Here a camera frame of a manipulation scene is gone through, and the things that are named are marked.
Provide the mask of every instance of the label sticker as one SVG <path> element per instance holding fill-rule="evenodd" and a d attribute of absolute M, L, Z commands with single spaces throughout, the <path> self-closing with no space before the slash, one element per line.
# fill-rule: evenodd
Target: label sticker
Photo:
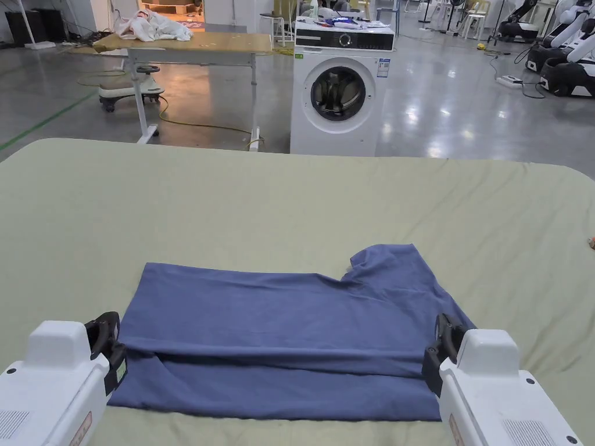
<path fill-rule="evenodd" d="M 91 415 L 91 412 L 89 412 L 87 417 L 83 420 L 83 424 L 80 425 L 79 430 L 76 431 L 76 434 L 74 434 L 74 438 L 70 442 L 69 446 L 79 446 L 83 442 L 83 438 L 85 435 L 87 435 L 87 432 L 91 428 L 92 424 L 93 416 Z"/>
<path fill-rule="evenodd" d="M 122 361 L 122 364 L 120 364 L 120 367 L 118 367 L 118 370 L 115 371 L 116 379 L 118 380 L 118 382 L 122 381 L 122 378 L 124 377 L 125 373 L 126 373 L 126 359 L 124 359 L 124 361 Z"/>
<path fill-rule="evenodd" d="M 390 59 L 378 59 L 378 74 L 376 77 L 388 77 L 390 69 Z"/>

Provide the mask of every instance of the bottle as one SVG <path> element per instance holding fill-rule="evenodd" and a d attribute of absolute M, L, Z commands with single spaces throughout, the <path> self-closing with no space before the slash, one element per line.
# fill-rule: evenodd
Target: bottle
<path fill-rule="evenodd" d="M 318 20 L 318 0 L 312 0 L 310 2 L 310 8 L 312 11 L 310 12 L 310 17 L 312 17 L 314 20 Z"/>

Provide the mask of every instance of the energy label sticker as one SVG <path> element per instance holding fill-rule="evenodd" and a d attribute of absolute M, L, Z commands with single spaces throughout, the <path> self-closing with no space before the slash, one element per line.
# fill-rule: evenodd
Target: energy label sticker
<path fill-rule="evenodd" d="M 378 74 L 376 77 L 388 77 L 390 68 L 390 59 L 378 59 Z"/>

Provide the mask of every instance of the glossy gray floor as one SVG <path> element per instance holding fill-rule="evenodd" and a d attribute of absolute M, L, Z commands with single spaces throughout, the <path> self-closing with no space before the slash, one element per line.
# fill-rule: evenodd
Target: glossy gray floor
<path fill-rule="evenodd" d="M 540 100 L 526 98 L 494 82 L 491 58 L 475 49 L 476 41 L 421 31 L 417 18 L 403 15 L 378 156 L 544 162 L 595 178 L 595 101 L 547 94 Z M 500 74 L 536 80 L 523 74 L 522 64 L 513 63 L 523 46 L 496 48 L 513 52 L 494 61 Z M 116 60 L 24 49 L 0 51 L 0 59 L 0 160 L 39 138 L 133 142 L 139 137 L 132 98 L 107 114 L 94 88 L 76 83 L 82 72 L 110 69 Z M 292 67 L 288 56 L 258 59 L 258 115 L 265 151 L 289 150 Z M 165 65 L 156 78 L 166 89 L 170 118 L 249 129 L 249 69 Z M 526 93 L 538 94 L 533 87 Z M 150 121 L 158 121 L 155 104 L 147 104 L 146 112 Z M 243 150 L 249 137 L 164 122 L 160 129 L 154 143 L 165 145 Z"/>

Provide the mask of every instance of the white cloth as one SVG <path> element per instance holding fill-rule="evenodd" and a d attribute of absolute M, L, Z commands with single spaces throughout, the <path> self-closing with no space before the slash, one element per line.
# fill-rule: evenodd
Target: white cloth
<path fill-rule="evenodd" d="M 116 24 L 115 32 L 122 39 L 143 42 L 161 39 L 187 42 L 192 37 L 192 31 L 184 25 L 150 10 L 138 10 L 133 18 Z"/>

